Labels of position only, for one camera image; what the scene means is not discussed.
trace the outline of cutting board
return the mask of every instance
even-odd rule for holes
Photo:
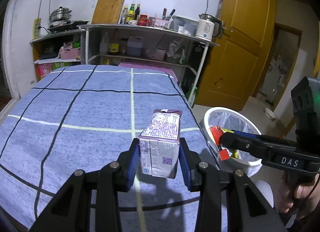
[[[124,0],[98,0],[94,9],[92,24],[117,24]]]

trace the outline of black stripe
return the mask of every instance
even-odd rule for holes
[[[157,206],[143,206],[142,210],[143,211],[153,211],[153,210],[163,210],[163,209],[168,209],[168,208],[173,208],[173,207],[179,207],[182,205],[186,205],[192,202],[196,202],[199,200],[200,197],[195,197],[192,199],[187,199],[187,200],[182,200],[182,201],[177,201],[169,204],[163,204],[163,205],[157,205]],[[91,208],[95,209],[96,205],[91,204]],[[134,212],[137,211],[136,207],[119,207],[120,212]]]
[[[174,85],[173,81],[171,80],[170,75],[169,75],[168,73],[167,73],[167,75],[168,75],[168,77],[169,77],[169,79],[170,79],[171,84],[173,85],[173,87],[177,90],[177,92],[178,92],[178,93],[180,93],[180,92],[178,91],[178,89],[176,88],[176,86]],[[188,103],[185,101],[184,97],[183,97],[183,96],[181,96],[181,97],[182,97],[182,100],[184,101],[184,103],[186,104],[186,107],[189,109],[189,111],[190,111],[191,115],[193,116],[193,119],[195,120],[195,122],[196,122],[197,126],[199,127],[200,132],[202,133],[202,135],[203,135],[203,137],[204,137],[204,140],[205,140],[205,141],[207,141],[207,138],[205,137],[205,135],[204,135],[204,132],[203,132],[202,128],[201,128],[201,127],[200,127],[200,125],[198,124],[198,122],[197,122],[197,120],[196,120],[195,116],[193,115],[193,112],[192,112],[191,108],[189,107]],[[214,158],[214,161],[216,162],[216,164],[217,164],[218,168],[219,168],[219,169],[221,169],[220,165],[219,165],[219,164],[218,164],[218,162],[217,162],[216,157],[214,156],[213,152],[211,151],[210,146],[208,145],[208,143],[206,143],[206,144],[207,144],[207,147],[209,148],[209,151],[210,151],[210,153],[212,154],[212,156],[213,156],[213,158]]]
[[[9,171],[5,166],[3,166],[2,164],[0,164],[0,168],[3,169],[5,172],[7,172],[9,175],[11,175],[12,177],[14,177],[15,179],[17,179],[18,181],[22,182],[24,185],[27,185],[28,187],[34,189],[34,190],[38,190],[39,188],[30,183],[30,182],[27,182],[26,180],[20,178],[18,175],[15,175],[13,172]],[[54,196],[54,193],[50,192],[50,191],[47,191],[47,190],[44,190],[44,189],[41,189],[40,190],[42,193],[44,194],[47,194],[49,196]]]
[[[45,87],[33,87],[32,89],[45,89],[45,90],[67,90],[67,91],[79,91],[80,89],[68,89],[68,88],[45,88]],[[103,90],[94,90],[94,89],[83,89],[83,91],[93,91],[93,92],[116,92],[116,93],[130,93],[130,91],[118,91],[118,90],[112,90],[112,89],[103,89]],[[167,95],[167,96],[183,96],[180,93],[179,94],[163,94],[163,93],[158,93],[158,92],[138,92],[134,91],[133,93],[135,94],[160,94],[160,95]]]
[[[61,120],[61,122],[60,122],[59,127],[57,128],[57,130],[56,130],[56,132],[55,132],[55,134],[54,134],[54,136],[53,136],[53,139],[52,139],[50,148],[49,148],[47,154],[45,155],[45,157],[44,157],[44,158],[42,159],[42,161],[41,161],[41,165],[40,165],[41,176],[40,176],[39,188],[38,188],[37,195],[36,195],[35,205],[34,205],[34,212],[35,212],[35,218],[36,218],[36,219],[37,219],[37,217],[38,217],[38,214],[37,214],[37,206],[38,206],[38,201],[39,201],[39,197],[40,197],[40,190],[41,190],[41,188],[42,188],[42,183],[43,183],[43,166],[44,166],[44,162],[45,162],[45,160],[48,158],[48,156],[49,156],[49,154],[50,154],[50,152],[51,152],[51,150],[52,150],[52,148],[53,148],[53,145],[54,145],[54,143],[55,143],[55,141],[56,141],[58,132],[60,131],[60,129],[61,129],[61,127],[62,127],[62,124],[63,124],[65,118],[67,117],[67,114],[69,113],[69,111],[70,111],[70,109],[71,109],[74,101],[76,100],[76,98],[78,97],[78,95],[80,94],[80,92],[81,92],[81,90],[84,88],[84,86],[87,84],[89,78],[92,76],[92,74],[93,74],[94,70],[96,69],[96,67],[97,67],[97,66],[94,67],[94,69],[92,70],[91,74],[89,75],[89,77],[87,78],[87,80],[86,80],[86,81],[84,82],[84,84],[82,85],[81,89],[78,91],[78,93],[75,95],[75,97],[74,97],[73,100],[71,101],[71,103],[70,103],[70,105],[69,105],[66,113],[64,114],[64,116],[63,116],[63,118],[62,118],[62,120]]]
[[[56,76],[46,87],[48,87],[52,82],[54,82],[54,80],[55,80],[58,76]],[[31,105],[31,103],[33,102],[33,100],[35,100],[35,99],[38,97],[38,95],[40,95],[42,92],[43,92],[43,90],[41,90],[41,91],[30,101],[30,103],[27,105],[27,107],[25,108],[25,110],[22,112],[19,120],[16,122],[16,124],[15,124],[15,126],[13,127],[11,133],[9,134],[7,140],[6,140],[5,143],[4,143],[4,147],[2,148],[2,151],[1,151],[1,154],[0,154],[0,159],[1,159],[1,156],[2,156],[2,154],[3,154],[3,152],[4,152],[5,147],[6,147],[7,143],[8,143],[8,141],[9,141],[10,136],[12,135],[12,133],[14,132],[14,130],[16,129],[18,123],[21,121],[21,118],[23,117],[24,113],[27,111],[28,107]]]

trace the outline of white kettle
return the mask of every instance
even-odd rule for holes
[[[222,21],[220,19],[214,18],[212,15],[202,13],[199,15],[200,20],[196,32],[196,37],[211,41],[212,37],[217,37],[221,34],[222,31]],[[219,24],[219,29],[217,34],[213,34],[214,31],[214,23]]]

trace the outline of door panel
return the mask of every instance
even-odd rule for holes
[[[199,86],[197,104],[239,111],[257,84],[272,41],[276,0],[223,0],[226,31],[216,39]]]

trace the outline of glass jar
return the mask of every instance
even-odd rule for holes
[[[141,14],[138,20],[137,25],[139,26],[147,26],[148,24],[148,15]]]

